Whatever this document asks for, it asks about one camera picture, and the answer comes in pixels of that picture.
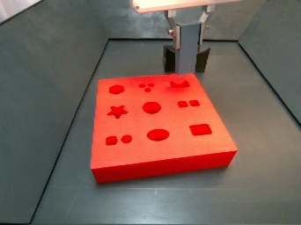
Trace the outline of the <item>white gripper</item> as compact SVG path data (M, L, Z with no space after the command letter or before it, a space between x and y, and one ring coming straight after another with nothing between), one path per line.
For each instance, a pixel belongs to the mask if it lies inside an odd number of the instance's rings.
M179 49L179 25L175 23L176 9L202 7L202 13L199 16L199 45L203 41L203 32L206 27L206 21L210 14L215 10L214 4L224 4L236 2L240 0L129 0L131 8L139 14L164 11L164 18L169 24L167 30L168 35L172 37L172 46Z

